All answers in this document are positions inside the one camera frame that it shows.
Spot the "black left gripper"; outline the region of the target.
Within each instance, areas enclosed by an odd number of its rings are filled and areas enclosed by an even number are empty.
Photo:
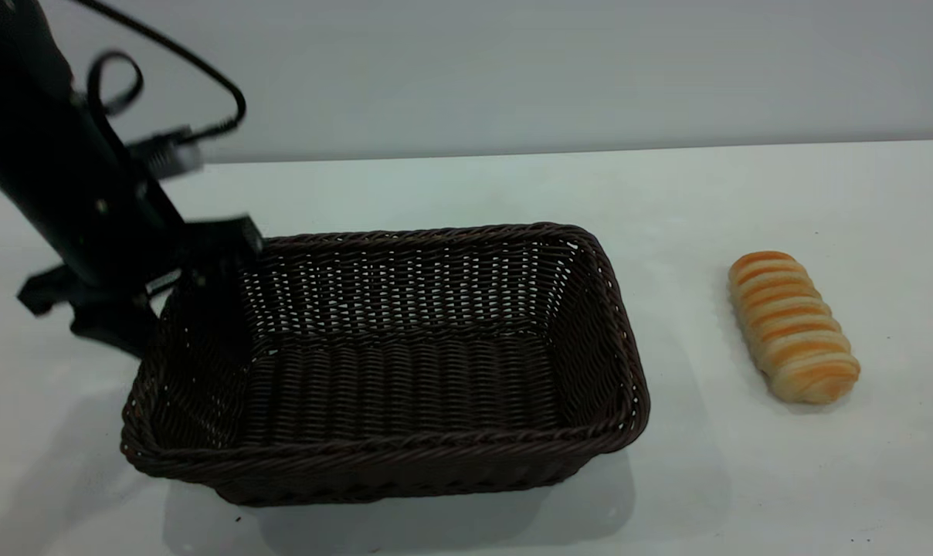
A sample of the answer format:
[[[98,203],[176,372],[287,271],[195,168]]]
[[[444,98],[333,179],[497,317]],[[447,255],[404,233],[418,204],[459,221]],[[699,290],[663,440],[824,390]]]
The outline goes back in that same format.
[[[69,303],[75,337],[141,358],[158,317],[132,296],[185,271],[198,343],[248,362],[240,263],[264,246],[251,219],[185,221],[154,179],[117,162],[84,109],[42,94],[0,93],[0,190],[62,260],[22,285],[29,312]]]

